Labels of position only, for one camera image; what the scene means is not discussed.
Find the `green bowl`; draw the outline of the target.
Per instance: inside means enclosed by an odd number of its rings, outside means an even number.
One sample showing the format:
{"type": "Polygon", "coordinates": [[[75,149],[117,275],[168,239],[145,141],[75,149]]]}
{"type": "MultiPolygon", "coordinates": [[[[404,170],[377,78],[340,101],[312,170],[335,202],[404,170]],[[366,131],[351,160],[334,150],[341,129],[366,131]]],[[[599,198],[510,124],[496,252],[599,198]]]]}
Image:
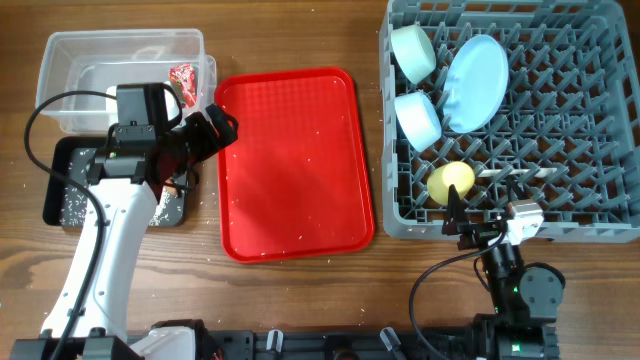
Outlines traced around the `green bowl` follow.
{"type": "Polygon", "coordinates": [[[393,30],[391,47],[401,71],[413,84],[419,84],[436,68],[431,40],[418,25],[393,30]]]}

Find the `orange carrot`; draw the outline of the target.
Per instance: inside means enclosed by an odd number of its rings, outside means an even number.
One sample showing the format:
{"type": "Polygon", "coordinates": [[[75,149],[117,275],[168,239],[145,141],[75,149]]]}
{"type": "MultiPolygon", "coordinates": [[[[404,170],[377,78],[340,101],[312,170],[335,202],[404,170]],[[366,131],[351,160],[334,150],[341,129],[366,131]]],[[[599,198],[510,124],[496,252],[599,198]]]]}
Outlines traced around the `orange carrot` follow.
{"type": "Polygon", "coordinates": [[[180,191],[177,190],[176,188],[165,186],[163,188],[163,191],[162,191],[162,194],[161,194],[161,198],[162,199],[179,198],[180,195],[181,195],[180,191]]]}

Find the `light blue bowl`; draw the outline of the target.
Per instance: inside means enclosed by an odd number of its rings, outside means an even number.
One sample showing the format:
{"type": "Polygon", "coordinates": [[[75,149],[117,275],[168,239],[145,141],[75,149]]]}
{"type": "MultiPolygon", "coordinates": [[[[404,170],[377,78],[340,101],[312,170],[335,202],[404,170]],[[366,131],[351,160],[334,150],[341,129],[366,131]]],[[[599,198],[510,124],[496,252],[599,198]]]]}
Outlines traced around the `light blue bowl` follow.
{"type": "Polygon", "coordinates": [[[396,118],[411,146],[423,152],[442,135],[442,127],[435,107],[421,91],[395,98],[396,118]]]}

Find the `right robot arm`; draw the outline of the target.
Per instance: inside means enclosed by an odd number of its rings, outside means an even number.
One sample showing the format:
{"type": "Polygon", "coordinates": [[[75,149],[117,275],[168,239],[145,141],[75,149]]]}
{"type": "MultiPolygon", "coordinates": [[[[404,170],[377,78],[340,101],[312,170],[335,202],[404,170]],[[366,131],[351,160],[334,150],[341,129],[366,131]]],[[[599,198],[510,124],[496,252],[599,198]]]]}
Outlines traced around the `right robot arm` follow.
{"type": "Polygon", "coordinates": [[[455,186],[448,190],[442,232],[457,235],[460,250],[477,249],[494,313],[474,317],[465,336],[469,359],[558,359],[555,328],[566,280],[542,262],[525,263],[520,245],[544,220],[538,203],[516,190],[505,213],[481,224],[469,221],[455,186]]]}

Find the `light blue plate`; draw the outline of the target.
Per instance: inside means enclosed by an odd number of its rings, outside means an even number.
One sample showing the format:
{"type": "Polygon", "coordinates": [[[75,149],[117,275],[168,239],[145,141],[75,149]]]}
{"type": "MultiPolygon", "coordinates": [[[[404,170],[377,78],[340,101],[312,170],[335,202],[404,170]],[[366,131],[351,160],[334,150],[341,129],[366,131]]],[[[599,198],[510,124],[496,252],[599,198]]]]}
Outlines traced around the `light blue plate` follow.
{"type": "Polygon", "coordinates": [[[485,126],[498,112],[509,81],[504,48],[489,35],[476,35],[455,55],[444,84],[443,114],[460,134],[485,126]]]}

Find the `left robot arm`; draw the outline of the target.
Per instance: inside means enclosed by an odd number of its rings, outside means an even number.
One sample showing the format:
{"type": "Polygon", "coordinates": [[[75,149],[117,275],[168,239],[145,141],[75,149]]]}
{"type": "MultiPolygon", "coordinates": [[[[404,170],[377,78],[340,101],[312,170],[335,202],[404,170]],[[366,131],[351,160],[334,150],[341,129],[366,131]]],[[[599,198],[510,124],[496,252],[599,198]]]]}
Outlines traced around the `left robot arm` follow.
{"type": "Polygon", "coordinates": [[[220,359],[200,320],[161,321],[127,342],[127,302],[143,237],[170,178],[192,171],[238,138],[237,120],[215,104],[169,114],[165,83],[122,84],[111,100],[117,121],[79,182],[42,162],[52,178],[87,200],[63,289],[35,339],[19,339],[13,359],[220,359]]]}

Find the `white napkin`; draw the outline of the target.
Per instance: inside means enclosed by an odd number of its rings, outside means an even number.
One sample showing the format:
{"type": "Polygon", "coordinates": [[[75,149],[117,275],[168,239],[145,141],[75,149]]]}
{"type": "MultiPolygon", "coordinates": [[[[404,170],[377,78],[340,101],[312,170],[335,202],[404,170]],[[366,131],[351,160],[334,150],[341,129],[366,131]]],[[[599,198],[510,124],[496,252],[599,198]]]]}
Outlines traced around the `white napkin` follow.
{"type": "MultiPolygon", "coordinates": [[[[172,93],[168,90],[164,90],[165,105],[167,110],[167,117],[169,120],[174,119],[182,110],[180,101],[176,100],[172,93]]],[[[109,125],[116,124],[118,122],[117,115],[117,103],[114,99],[107,98],[105,100],[105,110],[107,112],[109,125]]]]}

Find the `red snack wrapper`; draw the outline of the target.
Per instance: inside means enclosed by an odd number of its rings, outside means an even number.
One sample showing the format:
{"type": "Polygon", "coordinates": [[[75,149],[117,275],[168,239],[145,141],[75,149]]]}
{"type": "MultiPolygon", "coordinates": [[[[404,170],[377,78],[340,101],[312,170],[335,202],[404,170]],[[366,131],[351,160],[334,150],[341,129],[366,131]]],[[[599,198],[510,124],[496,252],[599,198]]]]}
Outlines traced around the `red snack wrapper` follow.
{"type": "Polygon", "coordinates": [[[196,71],[192,64],[175,66],[168,73],[170,85],[179,95],[183,108],[191,108],[197,102],[196,71]]]}

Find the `white rice pile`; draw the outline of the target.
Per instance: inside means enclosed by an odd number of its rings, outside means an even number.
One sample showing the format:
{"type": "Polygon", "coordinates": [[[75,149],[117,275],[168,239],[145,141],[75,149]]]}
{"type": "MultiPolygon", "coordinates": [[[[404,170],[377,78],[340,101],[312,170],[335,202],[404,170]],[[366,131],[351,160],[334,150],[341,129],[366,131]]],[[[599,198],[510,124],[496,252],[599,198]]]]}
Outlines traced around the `white rice pile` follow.
{"type": "MultiPolygon", "coordinates": [[[[94,149],[87,147],[75,148],[70,153],[70,160],[67,163],[68,174],[84,186],[87,185],[86,165],[94,153],[94,149]]],[[[160,198],[149,223],[151,227],[171,227],[177,226],[182,222],[185,215],[187,192],[181,190],[180,193],[179,198],[160,198]]],[[[85,195],[75,187],[64,185],[61,191],[61,199],[59,211],[54,216],[54,224],[65,227],[82,227],[87,204],[85,195]]]]}

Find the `yellow plastic cup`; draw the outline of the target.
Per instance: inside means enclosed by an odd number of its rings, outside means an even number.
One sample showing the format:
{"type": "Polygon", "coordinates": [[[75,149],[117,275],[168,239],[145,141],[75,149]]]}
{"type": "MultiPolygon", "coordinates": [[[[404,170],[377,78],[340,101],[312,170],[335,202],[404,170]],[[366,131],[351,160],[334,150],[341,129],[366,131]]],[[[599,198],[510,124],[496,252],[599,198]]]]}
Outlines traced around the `yellow plastic cup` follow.
{"type": "Polygon", "coordinates": [[[451,185],[455,186],[459,197],[463,198],[474,183],[474,170],[464,162],[455,161],[435,169],[427,179],[427,191],[436,203],[446,205],[451,185]]]}

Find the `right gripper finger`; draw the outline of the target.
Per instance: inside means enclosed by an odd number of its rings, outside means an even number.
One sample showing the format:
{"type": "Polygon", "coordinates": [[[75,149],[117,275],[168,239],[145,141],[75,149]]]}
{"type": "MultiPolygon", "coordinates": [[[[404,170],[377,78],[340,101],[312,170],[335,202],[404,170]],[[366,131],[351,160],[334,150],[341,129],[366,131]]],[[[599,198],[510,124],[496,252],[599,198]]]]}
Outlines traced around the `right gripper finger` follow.
{"type": "Polygon", "coordinates": [[[446,225],[466,224],[468,218],[465,213],[464,205],[460,199],[457,188],[454,185],[449,186],[448,200],[446,209],[446,225]]]}
{"type": "Polygon", "coordinates": [[[515,176],[509,175],[505,179],[508,202],[515,202],[525,199],[525,192],[519,185],[515,176]]]}

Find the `white plastic spoon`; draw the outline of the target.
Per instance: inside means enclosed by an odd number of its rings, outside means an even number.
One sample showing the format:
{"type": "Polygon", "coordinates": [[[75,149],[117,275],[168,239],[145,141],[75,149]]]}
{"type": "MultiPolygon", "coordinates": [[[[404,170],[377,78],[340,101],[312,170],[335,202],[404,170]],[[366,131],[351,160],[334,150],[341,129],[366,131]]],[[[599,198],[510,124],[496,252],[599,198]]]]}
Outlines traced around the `white plastic spoon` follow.
{"type": "Polygon", "coordinates": [[[497,177],[498,175],[533,175],[537,178],[544,178],[556,171],[556,168],[537,168],[537,169],[486,169],[482,170],[479,174],[479,178],[497,177]]]}

